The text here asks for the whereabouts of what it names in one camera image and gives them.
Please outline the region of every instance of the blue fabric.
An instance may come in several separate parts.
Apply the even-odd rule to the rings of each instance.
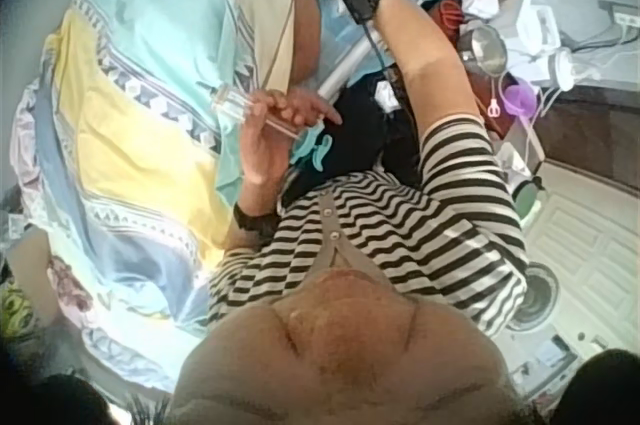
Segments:
[[[117,298],[144,314],[170,315],[184,326],[204,320],[206,285],[194,288],[184,256],[142,235],[109,233],[88,216],[64,163],[56,135],[53,109],[57,91],[52,83],[53,57],[45,57],[36,91],[36,154],[56,208],[64,210],[98,278]]]
[[[238,124],[211,110],[198,81],[256,90],[254,33],[237,0],[89,0],[105,19],[111,45],[145,77],[159,81],[222,136],[216,191],[232,206],[242,183]],[[312,150],[321,129],[304,134],[293,160]]]

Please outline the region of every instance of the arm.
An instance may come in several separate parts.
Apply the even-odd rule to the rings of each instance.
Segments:
[[[462,62],[426,12],[411,0],[380,0],[374,25],[402,72],[420,135],[451,115],[479,117]]]

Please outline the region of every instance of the power strip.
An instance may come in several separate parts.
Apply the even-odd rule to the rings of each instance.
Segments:
[[[640,28],[640,10],[635,7],[613,5],[611,7],[613,20],[623,27]]]

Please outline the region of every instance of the black wristband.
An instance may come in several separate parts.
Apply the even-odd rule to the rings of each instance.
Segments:
[[[233,218],[238,224],[238,228],[240,228],[240,230],[244,230],[245,232],[256,232],[261,238],[272,238],[278,229],[278,224],[280,223],[280,217],[277,213],[251,217],[244,213],[237,203],[233,207]]]

